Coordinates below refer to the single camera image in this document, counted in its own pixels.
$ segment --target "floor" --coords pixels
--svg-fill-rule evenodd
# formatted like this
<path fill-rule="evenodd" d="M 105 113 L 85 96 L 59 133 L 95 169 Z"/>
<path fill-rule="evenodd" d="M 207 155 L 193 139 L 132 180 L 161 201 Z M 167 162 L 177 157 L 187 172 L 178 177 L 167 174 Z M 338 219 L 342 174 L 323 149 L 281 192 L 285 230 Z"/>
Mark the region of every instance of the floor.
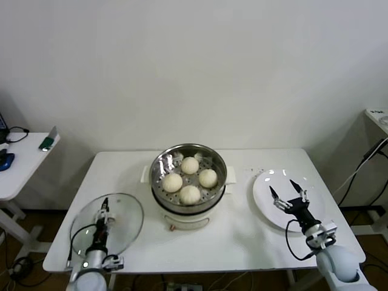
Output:
<path fill-rule="evenodd" d="M 347 212 L 345 217 L 348 221 L 353 220 L 357 212 Z M 40 236 L 41 241 L 52 241 L 55 237 L 64 214 L 42 213 L 42 212 L 27 212 L 27 217 L 23 221 L 19 221 L 26 230 L 31 230 L 33 225 L 40 224 L 44 226 L 44 231 Z M 362 214 L 357 219 L 357 224 L 370 224 L 370 218 L 366 214 Z M 366 251 L 367 261 L 365 264 L 374 264 L 384 268 L 380 262 L 388 264 L 388 245 L 380 236 L 359 236 L 358 241 Z M 8 262 L 18 253 L 21 245 L 11 236 L 8 236 Z M 5 243 L 0 246 L 0 270 L 5 269 Z M 44 255 L 34 253 L 31 258 L 37 261 L 43 258 Z M 296 277 L 301 278 L 309 270 L 296 271 Z M 388 286 L 388 274 L 378 267 L 368 266 L 364 273 L 371 283 L 378 290 L 386 290 Z M 229 291 L 249 291 L 249 290 L 286 290 L 289 286 L 285 271 L 268 271 L 268 272 L 250 272 L 246 273 L 196 273 L 196 274 L 164 274 L 162 275 L 121 275 L 116 279 L 115 290 L 117 291 L 163 291 L 163 280 L 175 283 L 198 283 L 204 286 L 204 290 L 212 287 L 212 290 L 223 290 L 231 280 L 241 276 L 231 283 L 227 289 Z M 42 270 L 41 263 L 34 266 L 32 273 L 22 282 L 24 284 L 34 284 L 44 279 L 48 274 Z M 16 285 L 15 291 L 22 290 L 65 290 L 69 276 L 67 274 L 52 274 L 50 278 L 37 287 L 23 287 Z M 7 290 L 8 275 L 5 273 L 0 276 L 0 291 Z M 8 287 L 8 291 L 13 290 L 13 283 Z M 328 285 L 324 280 L 316 283 L 310 290 L 326 291 L 329 290 Z"/>

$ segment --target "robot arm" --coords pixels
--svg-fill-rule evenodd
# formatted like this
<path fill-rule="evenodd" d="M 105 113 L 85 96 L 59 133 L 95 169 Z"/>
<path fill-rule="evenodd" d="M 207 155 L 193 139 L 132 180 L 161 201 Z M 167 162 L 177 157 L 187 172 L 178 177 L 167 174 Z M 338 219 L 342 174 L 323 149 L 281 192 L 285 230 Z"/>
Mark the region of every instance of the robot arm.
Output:
<path fill-rule="evenodd" d="M 106 248 L 109 225 L 114 220 L 114 216 L 109 212 L 108 198 L 106 198 L 95 216 L 96 230 L 93 234 L 93 242 L 86 250 L 86 258 L 73 266 L 66 291 L 106 291 L 107 284 L 103 273 L 124 267 L 124 258 L 108 255 Z M 71 265 L 71 255 L 67 265 L 68 267 Z"/>
<path fill-rule="evenodd" d="M 322 225 L 309 212 L 309 200 L 307 191 L 303 190 L 297 183 L 290 180 L 293 188 L 299 193 L 299 197 L 283 201 L 275 190 L 270 186 L 270 191 L 274 205 L 287 214 L 294 215 L 306 236 L 306 244 L 312 250 L 312 255 L 316 256 L 318 270 L 325 277 L 330 289 L 333 291 L 373 291 L 360 270 L 360 265 L 355 255 L 350 253 L 345 247 L 334 246 L 336 225 L 331 222 Z"/>

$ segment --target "white table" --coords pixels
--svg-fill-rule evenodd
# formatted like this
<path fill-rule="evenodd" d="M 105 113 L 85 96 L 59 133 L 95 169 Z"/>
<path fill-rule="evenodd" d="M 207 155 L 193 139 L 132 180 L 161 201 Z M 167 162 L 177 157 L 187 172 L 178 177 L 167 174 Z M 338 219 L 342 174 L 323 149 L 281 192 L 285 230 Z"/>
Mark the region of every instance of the white table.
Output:
<path fill-rule="evenodd" d="M 8 139 L 17 140 L 24 135 L 25 133 L 11 133 Z M 42 152 L 38 149 L 47 135 L 48 133 L 29 133 L 28 137 L 22 141 L 10 144 L 8 152 L 14 153 L 15 159 L 9 169 L 0 172 L 0 202 L 14 214 L 11 218 L 0 210 L 0 227 L 23 243 L 16 258 L 26 256 L 30 252 L 47 252 L 50 247 L 50 243 L 41 243 L 36 240 L 42 230 L 41 226 L 35 226 L 31 233 L 28 233 L 16 223 L 18 218 L 25 218 L 25 213 L 11 201 L 52 151 Z"/>
<path fill-rule="evenodd" d="M 69 231 L 77 213 L 91 200 L 108 193 L 136 196 L 144 208 L 144 225 L 137 240 L 124 251 L 118 273 L 223 272 L 316 267 L 314 258 L 297 261 L 288 251 L 284 230 L 265 219 L 253 202 L 252 184 L 260 170 L 289 169 L 305 175 L 322 193 L 327 219 L 338 226 L 338 245 L 365 254 L 311 160 L 302 149 L 220 150 L 234 166 L 237 184 L 225 195 L 207 226 L 194 231 L 169 231 L 150 186 L 140 183 L 143 167 L 159 152 L 102 152 L 96 155 L 44 260 L 48 272 L 65 271 Z M 301 234 L 290 234 L 294 252 L 309 252 Z"/>

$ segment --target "steamed bun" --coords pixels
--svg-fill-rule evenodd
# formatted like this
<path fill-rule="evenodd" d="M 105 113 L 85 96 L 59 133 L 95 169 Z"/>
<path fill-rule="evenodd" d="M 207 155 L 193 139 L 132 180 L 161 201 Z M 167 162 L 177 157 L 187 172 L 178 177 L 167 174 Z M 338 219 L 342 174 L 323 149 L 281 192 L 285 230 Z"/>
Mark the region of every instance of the steamed bun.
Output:
<path fill-rule="evenodd" d="M 173 193 L 182 187 L 183 180 L 178 174 L 171 173 L 164 177 L 162 184 L 164 191 Z"/>
<path fill-rule="evenodd" d="M 201 192 L 195 186 L 185 186 L 179 193 L 181 202 L 185 205 L 193 205 L 201 199 Z"/>
<path fill-rule="evenodd" d="M 194 174 L 199 169 L 199 162 L 192 156 L 184 158 L 181 164 L 181 170 L 188 175 Z"/>
<path fill-rule="evenodd" d="M 212 169 L 203 170 L 199 174 L 199 183 L 202 185 L 202 187 L 212 188 L 217 185 L 217 182 L 217 173 Z"/>

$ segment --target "white plate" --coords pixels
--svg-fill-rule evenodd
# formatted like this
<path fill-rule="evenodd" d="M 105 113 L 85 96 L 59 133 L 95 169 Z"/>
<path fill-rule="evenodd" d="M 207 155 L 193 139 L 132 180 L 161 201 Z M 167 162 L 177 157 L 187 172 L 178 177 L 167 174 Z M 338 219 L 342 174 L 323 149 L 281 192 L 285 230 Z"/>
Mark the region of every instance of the white plate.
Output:
<path fill-rule="evenodd" d="M 298 183 L 303 190 L 307 190 L 307 199 L 310 201 L 310 213 L 315 219 L 323 221 L 325 208 L 321 194 L 308 182 L 307 178 L 300 175 L 294 175 L 288 170 L 269 170 L 257 177 L 253 184 L 253 197 L 260 211 L 269 221 L 282 229 L 286 229 L 287 223 L 291 219 L 295 219 L 295 217 L 290 214 L 285 214 L 273 205 L 273 198 L 269 186 L 272 186 L 279 197 L 284 201 L 297 198 L 299 197 L 299 194 L 291 185 L 290 179 Z M 293 222 L 290 224 L 289 231 L 300 232 L 301 228 L 297 222 Z"/>

